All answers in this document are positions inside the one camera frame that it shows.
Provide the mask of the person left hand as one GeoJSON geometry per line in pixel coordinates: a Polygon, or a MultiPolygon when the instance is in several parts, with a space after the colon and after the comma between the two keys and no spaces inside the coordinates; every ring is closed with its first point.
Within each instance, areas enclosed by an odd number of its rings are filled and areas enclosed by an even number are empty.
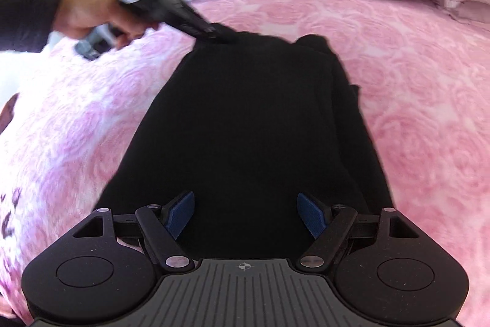
{"type": "Polygon", "coordinates": [[[80,40],[93,28],[104,24],[110,24],[123,32],[115,39],[116,49],[127,47],[145,35],[148,29],[157,30],[160,25],[135,16],[117,0],[61,0],[51,30],[80,40]]]}

